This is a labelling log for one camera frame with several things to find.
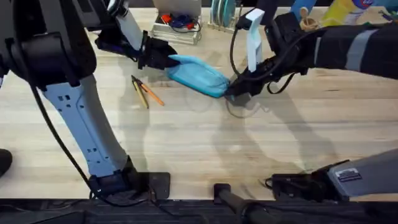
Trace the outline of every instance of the orange pencil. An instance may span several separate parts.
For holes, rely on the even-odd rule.
[[[160,100],[159,97],[157,97],[157,96],[155,95],[155,93],[152,92],[148,86],[146,86],[145,84],[143,84],[143,83],[141,82],[141,80],[139,80],[138,78],[134,77],[133,75],[131,76],[131,78],[132,78],[133,82],[136,82],[145,92],[147,92],[148,94],[150,94],[150,96],[153,97],[153,99],[155,99],[156,102],[158,102],[160,105],[164,106],[163,101]]]
[[[153,97],[153,99],[156,100],[156,102],[158,102],[160,105],[164,106],[164,103],[162,100],[159,99],[159,97],[157,97],[155,95],[154,92],[152,92],[147,86],[145,86],[145,84],[141,83],[141,87],[148,93],[150,94],[151,97]]]

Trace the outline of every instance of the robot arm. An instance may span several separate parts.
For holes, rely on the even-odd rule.
[[[81,21],[90,30],[118,32],[117,42],[125,42],[125,48],[134,52],[141,68],[148,65],[164,69],[175,65],[166,59],[162,63],[156,61],[175,54],[173,48],[142,33],[128,8],[124,8],[125,1],[111,1],[108,10],[102,0],[23,3],[23,7],[16,4],[15,15],[11,13],[10,1],[0,1],[0,77],[12,70],[33,85],[33,90],[41,90],[59,111],[87,161],[89,187],[97,197],[127,190],[139,194],[147,190],[153,179],[157,181],[151,184],[154,190],[161,188],[158,198],[167,198],[170,174],[138,173],[113,134],[98,98],[93,75],[95,53]],[[15,44],[15,30],[21,51]],[[29,76],[22,72],[24,64]]]
[[[227,95],[259,94],[265,84],[309,68],[352,70],[398,79],[397,24],[336,26],[314,32],[301,30],[292,13],[280,15],[266,27],[275,56],[246,69]],[[311,174],[274,174],[266,183],[276,199],[348,200],[368,194],[398,192],[393,178],[398,149],[357,161],[344,161]]]

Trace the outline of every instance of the black cable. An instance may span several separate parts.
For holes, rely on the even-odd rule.
[[[156,207],[158,208],[160,211],[168,214],[169,216],[176,218],[176,219],[181,219],[181,218],[201,218],[203,220],[203,224],[210,224],[209,219],[207,219],[206,216],[202,215],[202,214],[186,214],[186,215],[182,215],[182,214],[174,214],[171,213],[170,211],[166,210],[164,207],[162,207],[162,205],[160,203],[157,202],[157,197],[156,197],[156,193],[152,190],[152,188],[150,187],[150,202]]]
[[[268,90],[268,92],[269,92],[270,94],[279,94],[279,93],[282,93],[282,92],[285,91],[285,89],[288,87],[288,85],[289,85],[290,82],[292,81],[292,79],[293,79],[293,77],[294,77],[295,74],[297,74],[297,73],[291,74],[291,75],[287,78],[287,80],[286,80],[285,84],[282,86],[282,88],[280,88],[280,90],[278,90],[277,92],[273,92],[273,91],[271,90],[271,84],[272,84],[273,82],[269,82],[268,85],[267,85],[267,90]]]
[[[243,205],[238,211],[237,214],[240,215],[240,217],[244,218],[247,215],[248,208],[252,206],[260,206],[266,212],[269,213],[267,208],[273,209],[273,210],[278,210],[281,212],[294,212],[294,213],[299,213],[303,215],[316,215],[316,216],[323,216],[323,217],[330,217],[330,218],[340,218],[343,220],[350,220],[353,222],[368,222],[368,223],[374,223],[377,221],[390,221],[390,220],[378,220],[374,218],[361,218],[361,217],[354,217],[351,215],[339,215],[339,214],[334,214],[334,213],[329,213],[329,212],[316,212],[316,211],[309,211],[309,210],[301,210],[301,209],[293,209],[293,208],[280,208],[278,206],[273,206],[273,205],[267,205],[261,202],[248,202],[247,204]]]
[[[275,65],[268,70],[266,73],[264,73],[263,75],[259,76],[259,77],[247,77],[247,76],[242,76],[242,80],[246,80],[246,81],[258,81],[258,80],[262,80],[265,77],[268,77],[269,75],[272,74],[272,72],[274,72],[280,65],[281,63],[285,60],[285,58],[288,56],[288,54],[290,53],[290,51],[296,46],[296,44],[298,44],[301,40],[303,40],[304,38],[308,37],[309,35],[315,33],[315,32],[319,32],[319,31],[323,31],[326,29],[332,29],[334,27],[324,27],[321,29],[317,29],[317,30],[313,30],[310,32],[307,32],[305,35],[302,35],[301,37],[299,37],[298,39],[296,39],[294,42],[292,42],[292,44],[290,44],[287,49],[284,51],[284,53],[282,54],[281,57],[277,58],[277,61],[275,63]]]
[[[98,195],[90,186],[90,183],[88,182],[87,176],[85,175],[85,173],[83,172],[83,170],[81,169],[81,167],[79,166],[79,164],[77,163],[77,161],[75,160],[75,158],[72,156],[72,154],[70,153],[70,151],[68,150],[68,148],[66,147],[66,145],[63,143],[61,137],[58,135],[57,130],[54,128],[54,125],[51,122],[51,119],[49,117],[49,114],[47,113],[47,110],[44,107],[43,101],[39,95],[39,92],[37,91],[35,85],[34,85],[34,81],[32,79],[32,74],[31,74],[31,67],[30,65],[27,63],[26,60],[26,55],[22,49],[22,42],[20,40],[19,37],[19,30],[18,30],[18,16],[17,16],[17,3],[18,0],[12,0],[12,22],[14,25],[14,43],[15,43],[15,47],[17,50],[17,53],[20,56],[20,63],[21,63],[21,67],[22,68],[18,68],[18,66],[16,65],[16,68],[18,70],[18,73],[20,74],[24,74],[25,78],[30,86],[30,89],[32,90],[33,96],[36,100],[37,106],[39,107],[40,112],[42,113],[42,116],[47,124],[47,126],[49,127],[51,133],[53,134],[55,140],[58,142],[58,144],[60,145],[62,151],[65,153],[65,155],[67,155],[68,159],[70,160],[70,162],[73,164],[73,166],[75,167],[75,169],[78,171],[78,173],[80,174],[81,178],[84,180],[84,182],[86,183],[87,187],[93,192],[94,196],[99,198],[101,201],[103,201],[104,203],[110,205],[110,206],[114,206],[114,207],[131,207],[131,206],[135,206],[137,205],[137,202],[134,202],[132,204],[129,205],[118,205],[115,204],[113,202],[110,202],[108,200],[106,200],[105,198],[103,198],[102,196]]]
[[[178,27],[173,27],[173,26],[170,26],[175,32],[178,32],[178,33],[181,33],[181,34],[187,34],[187,33],[191,33],[191,32],[197,32],[197,33],[199,33],[200,31],[201,31],[201,25],[200,25],[200,23],[198,22],[198,21],[195,21],[195,24],[197,24],[198,25],[198,30],[188,30],[188,31],[180,31],[180,30],[176,30],[175,28],[178,28]]]
[[[241,75],[241,73],[238,71],[238,69],[235,66],[234,62],[234,45],[235,45],[235,40],[236,40],[236,35],[238,34],[238,28],[235,28],[234,33],[232,34],[232,40],[231,40],[231,45],[229,47],[229,61],[231,62],[232,69],[234,70],[234,73],[238,76]]]

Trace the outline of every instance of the wooden table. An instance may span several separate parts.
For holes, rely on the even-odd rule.
[[[360,22],[384,22],[378,10],[370,9]],[[132,11],[140,26],[150,30],[155,10]],[[208,12],[203,9],[205,17]],[[320,17],[323,12],[325,9],[315,9],[312,16]],[[173,47],[231,77],[231,34],[205,27],[202,36],[197,46]],[[240,32],[236,41],[239,68],[246,66],[245,38],[245,32]],[[265,37],[263,48],[264,56],[270,57]],[[99,96],[117,139],[139,171],[171,173],[170,198],[209,199],[214,183],[228,182],[244,198],[272,200],[272,193],[259,180],[274,173],[311,171],[398,146],[398,82],[393,80],[313,69],[305,77],[295,77],[281,95],[263,91],[246,107],[233,107],[223,98],[212,99],[169,80],[163,71],[138,71],[127,58],[96,53]],[[131,74],[149,85],[165,106],[149,99],[150,109],[144,109]],[[10,74],[0,99],[0,147],[14,155],[10,171],[0,178],[0,197],[87,198],[88,188],[46,127],[28,85]],[[49,102],[45,105],[86,171],[85,160],[63,120]],[[360,199],[398,200],[398,196]]]

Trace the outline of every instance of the label sticker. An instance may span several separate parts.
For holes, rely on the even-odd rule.
[[[335,172],[338,180],[340,182],[348,182],[352,180],[361,180],[361,174],[355,168],[345,169],[338,172]]]

